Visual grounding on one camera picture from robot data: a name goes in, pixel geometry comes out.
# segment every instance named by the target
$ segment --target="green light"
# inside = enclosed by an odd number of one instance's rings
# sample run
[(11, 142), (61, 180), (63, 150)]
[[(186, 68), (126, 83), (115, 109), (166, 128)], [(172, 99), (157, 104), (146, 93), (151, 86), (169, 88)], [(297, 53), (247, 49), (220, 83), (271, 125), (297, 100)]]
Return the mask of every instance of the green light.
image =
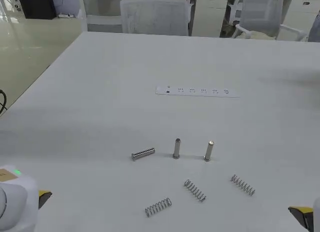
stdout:
[(18, 170), (18, 169), (15, 169), (14, 172), (15, 172), (17, 175), (21, 175), (21, 172), (20, 172), (20, 170)]

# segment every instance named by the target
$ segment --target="glossy floor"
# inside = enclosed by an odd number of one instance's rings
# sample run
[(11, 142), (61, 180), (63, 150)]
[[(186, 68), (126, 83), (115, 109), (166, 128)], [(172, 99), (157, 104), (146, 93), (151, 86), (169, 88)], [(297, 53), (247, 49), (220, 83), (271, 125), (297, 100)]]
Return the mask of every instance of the glossy floor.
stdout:
[(77, 19), (25, 19), (15, 7), (15, 0), (0, 0), (0, 89), (7, 94), (6, 106), (9, 107), (80, 33)]

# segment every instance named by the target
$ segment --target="coil spring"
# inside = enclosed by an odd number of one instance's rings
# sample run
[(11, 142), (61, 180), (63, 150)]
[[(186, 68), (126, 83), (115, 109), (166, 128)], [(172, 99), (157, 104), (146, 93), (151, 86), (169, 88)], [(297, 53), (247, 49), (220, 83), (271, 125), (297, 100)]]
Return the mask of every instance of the coil spring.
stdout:
[(246, 182), (244, 182), (242, 179), (240, 179), (235, 174), (232, 176), (231, 180), (233, 183), (235, 183), (240, 189), (242, 189), (244, 192), (252, 196), (255, 193), (255, 189), (252, 188), (250, 185), (248, 185)]
[(192, 183), (189, 179), (184, 182), (184, 186), (191, 191), (191, 193), (200, 201), (203, 202), (206, 199), (206, 196), (202, 191), (196, 187), (194, 183)]
[(150, 217), (150, 215), (158, 213), (161, 210), (163, 210), (164, 208), (167, 208), (171, 205), (172, 205), (171, 200), (169, 198), (165, 198), (164, 200), (161, 200), (160, 202), (155, 203), (155, 204), (149, 206), (148, 208), (145, 208), (144, 211), (145, 211), (147, 217)]

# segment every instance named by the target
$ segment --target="electrical outlet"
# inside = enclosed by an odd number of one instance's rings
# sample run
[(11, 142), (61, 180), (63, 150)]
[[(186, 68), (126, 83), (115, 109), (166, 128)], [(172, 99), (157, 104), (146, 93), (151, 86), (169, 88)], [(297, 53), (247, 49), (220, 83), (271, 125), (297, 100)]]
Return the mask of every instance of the electrical outlet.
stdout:
[(157, 86), (156, 94), (166, 95), (184, 95), (184, 96), (205, 96), (205, 97), (228, 97), (238, 98), (233, 90), (217, 88), (194, 88), (194, 87), (175, 87), (175, 86)]

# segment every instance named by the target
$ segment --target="silver pin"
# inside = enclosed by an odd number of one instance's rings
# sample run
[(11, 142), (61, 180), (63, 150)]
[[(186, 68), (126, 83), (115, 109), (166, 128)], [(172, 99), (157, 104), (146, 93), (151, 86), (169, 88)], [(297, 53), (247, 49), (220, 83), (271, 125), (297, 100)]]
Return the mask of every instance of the silver pin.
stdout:
[(209, 141), (208, 143), (208, 148), (206, 149), (206, 155), (203, 157), (203, 159), (205, 160), (205, 162), (210, 161), (210, 157), (211, 157), (211, 152), (212, 152), (212, 148), (214, 147), (214, 142), (213, 141)]
[(175, 140), (174, 153), (173, 153), (173, 155), (172, 155), (172, 157), (173, 157), (174, 159), (178, 159), (178, 158), (180, 157), (180, 155), (179, 155), (180, 142), (181, 142), (181, 140), (180, 140), (179, 138), (177, 138), (177, 139)]
[(135, 161), (135, 160), (138, 159), (138, 158), (145, 157), (145, 156), (150, 155), (150, 154), (153, 154), (153, 153), (155, 153), (155, 152), (156, 152), (156, 151), (155, 151), (155, 148), (150, 148), (150, 149), (147, 149), (147, 150), (145, 150), (145, 151), (141, 151), (141, 152), (139, 152), (139, 153), (133, 153), (133, 154), (131, 154), (131, 158), (132, 158), (133, 161)]

